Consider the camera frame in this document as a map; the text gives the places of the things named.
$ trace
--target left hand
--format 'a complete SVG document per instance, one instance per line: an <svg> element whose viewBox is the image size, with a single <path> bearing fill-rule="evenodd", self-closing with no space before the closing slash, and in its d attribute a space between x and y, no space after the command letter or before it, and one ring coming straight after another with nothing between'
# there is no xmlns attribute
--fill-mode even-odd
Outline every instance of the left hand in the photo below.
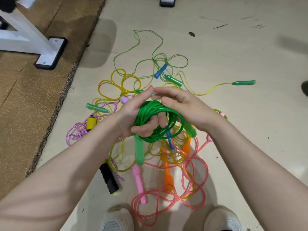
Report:
<svg viewBox="0 0 308 231"><path fill-rule="evenodd" d="M152 116L148 123L143 126L134 126L140 107L152 97L153 92L154 88L151 85L148 89L127 101L122 109L115 112L114 115L122 132L122 138L132 136L133 134L137 134L141 137L148 137L158 125L162 128L166 127L166 114L164 112Z"/></svg>

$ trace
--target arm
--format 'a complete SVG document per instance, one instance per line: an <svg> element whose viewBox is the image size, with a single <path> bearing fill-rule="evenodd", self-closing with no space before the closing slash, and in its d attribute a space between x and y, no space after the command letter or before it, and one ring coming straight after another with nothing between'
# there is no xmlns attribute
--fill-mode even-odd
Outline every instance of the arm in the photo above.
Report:
<svg viewBox="0 0 308 231"><path fill-rule="evenodd" d="M120 137L150 136L164 114L133 127L140 106L153 87L128 101L91 132L56 155L26 178L0 202L0 229L5 231L60 230L86 191L102 162Z"/></svg>
<svg viewBox="0 0 308 231"><path fill-rule="evenodd" d="M154 99L161 98L165 106L210 134L264 230L307 230L308 187L190 92L176 88L154 91Z"/></svg>

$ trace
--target right hand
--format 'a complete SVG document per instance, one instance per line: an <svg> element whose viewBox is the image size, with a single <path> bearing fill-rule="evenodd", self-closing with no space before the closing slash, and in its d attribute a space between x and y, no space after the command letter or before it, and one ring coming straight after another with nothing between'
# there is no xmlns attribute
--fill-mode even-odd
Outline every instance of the right hand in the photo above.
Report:
<svg viewBox="0 0 308 231"><path fill-rule="evenodd" d="M189 91L175 87L156 87L154 92L156 95L152 96L153 100L161 100L163 105L179 112L198 130L207 132L209 124L220 116Z"/></svg>

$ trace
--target jump rope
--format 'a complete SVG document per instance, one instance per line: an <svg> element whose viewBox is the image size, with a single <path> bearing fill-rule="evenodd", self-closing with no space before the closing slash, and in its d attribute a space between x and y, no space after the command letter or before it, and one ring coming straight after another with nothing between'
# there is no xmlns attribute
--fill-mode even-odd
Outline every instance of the jump rope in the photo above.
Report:
<svg viewBox="0 0 308 231"><path fill-rule="evenodd" d="M134 71L132 73L126 73L124 69L118 69L116 66L116 59L121 56L122 54L125 54L131 50L133 50L135 47L137 47L140 44L140 36L139 33L142 32L149 32L154 34L155 36L159 37L161 39L160 45L153 51L151 58L142 60L137 63ZM143 31L137 31L134 30L134 38L137 40L137 44L130 49L128 49L125 52L122 52L118 54L117 56L114 57L113 63L115 66L115 70L112 72L110 76L110 80L102 80L98 84L98 92L102 96L102 98L95 98L93 99L91 104L87 104L87 107L90 109L93 109L93 113L89 117L95 117L97 121L101 121L103 118L106 116L110 115L113 112L117 111L118 105L120 103L121 97L133 97L136 94L142 92L144 89L146 89L152 82L153 78L160 78L163 82L165 82L163 87L168 85L171 87L177 87L179 89L183 89L182 86L184 86L187 90L189 90L191 93L197 96L203 96L208 93L210 93L215 87L220 86L220 85L225 85L225 84L232 84L232 85L253 85L255 84L255 81L236 81L236 82L231 82L231 83L221 83L218 85L215 85L212 89L210 89L207 93L204 94L198 94L195 93L189 86L188 81L186 79L185 73L181 70L179 71L174 77L174 68L184 68L188 65L188 59L180 54L175 54L168 58L164 53L157 53L155 54L158 49L162 46L164 40L162 37L160 37L157 33L151 30L143 30ZM175 58L175 57L183 57L186 61L186 64L184 66L174 66L170 63L170 61ZM137 77L135 76L135 72L137 70L137 67L140 63L145 62L145 61L152 61L153 62L153 74L151 75L146 75L146 76L141 76ZM114 74L117 73L118 75L122 76L121 83L118 85L116 82L113 80ZM134 78L135 82L133 85L133 90L128 90L124 88L124 81L128 78ZM141 88L141 80L142 79L150 79L149 83ZM110 98L106 95L104 95L101 92L101 86L102 84L109 83L115 86L120 90L120 96L117 98ZM187 129L183 129L184 127L184 122L185 120L183 117L177 113L174 110L168 109L167 107L163 106L159 101L147 101L140 109L140 112L136 118L135 121L135 126L141 126L143 124L146 124L148 120L150 119L151 116L155 115L158 112L166 112L167 113L167 122L168 124L166 125L165 128L162 128L158 126L153 134L147 138L140 137L141 140L150 143L148 145L148 150L142 154L143 156L143 161L144 164L149 165L151 167L155 167L158 169L162 169L165 171L165 184L160 188L160 189L151 189L151 190L139 190L139 194L135 196L131 202L131 207L132 210L134 211L138 221L145 225L145 226L154 226L157 217L160 213L163 213L169 209L171 209L176 202L181 201L185 206L191 208L191 209L199 209L205 204L205 192L203 190L203 185L206 183L206 180L208 178L208 173L209 169L206 164L206 162L201 159L200 157L197 156L197 153L200 152L209 142L212 141L211 137L208 135L207 136L207 141L199 147L199 140L197 136L191 138L188 135ZM219 110L216 110L218 113L220 113L222 116L224 116L226 119L227 117L225 116L224 113L222 113ZM176 119L179 117L181 125L176 125ZM72 128L69 129L67 135L66 135L66 144L68 146L71 145L71 142L77 139L80 139L82 136L87 134L87 119L82 122L82 123L76 123ZM190 153L190 143L191 139L194 139L195 141L195 149L194 152L191 154ZM110 154L108 156L108 164L110 168L112 168L116 172L116 176L120 180L124 180L121 176L119 176L119 172L126 172L130 169L133 169L133 173L136 175L140 174L140 170L137 168L136 169L136 161L138 159L136 158L136 161L134 161L129 167L126 169L119 169L117 164L120 164L123 159L124 159L124 140L120 139L117 141L117 143L121 143L121 152L117 155L112 155L114 151L114 147L111 149ZM158 153L152 153L151 150L154 146L155 142L159 142L161 144L160 146L160 151ZM159 157L159 160L157 164L151 164L148 161L153 159L154 157ZM205 178L201 183L195 182L195 167L193 160L198 160L200 161L204 167L205 167ZM170 168L174 167L179 167L182 171L182 187L184 190L184 193L182 195L178 195L177 191L174 187L174 182L173 178L170 174ZM190 206L187 202L185 202L186 199L190 198L192 195L195 193L201 191L202 193L202 200L199 205L193 207ZM162 194L165 195L171 195L173 196L173 199L167 199L165 198ZM147 214L147 215L142 215L139 213L139 205L145 204L145 195L152 195L156 197L156 210L152 214ZM169 206L166 208L159 210L159 200L164 200L170 203ZM152 223L147 223L145 222L146 218L149 217L154 217L154 221Z"/></svg>

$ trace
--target white metal frame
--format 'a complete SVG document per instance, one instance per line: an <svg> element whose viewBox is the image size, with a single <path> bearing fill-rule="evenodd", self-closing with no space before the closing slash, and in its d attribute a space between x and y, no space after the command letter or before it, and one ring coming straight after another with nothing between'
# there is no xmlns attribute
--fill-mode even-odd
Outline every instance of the white metal frame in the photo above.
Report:
<svg viewBox="0 0 308 231"><path fill-rule="evenodd" d="M12 13L0 10L0 16L17 30L0 30L0 50L40 54L34 66L38 69L54 69L67 39L47 39L17 8Z"/></svg>

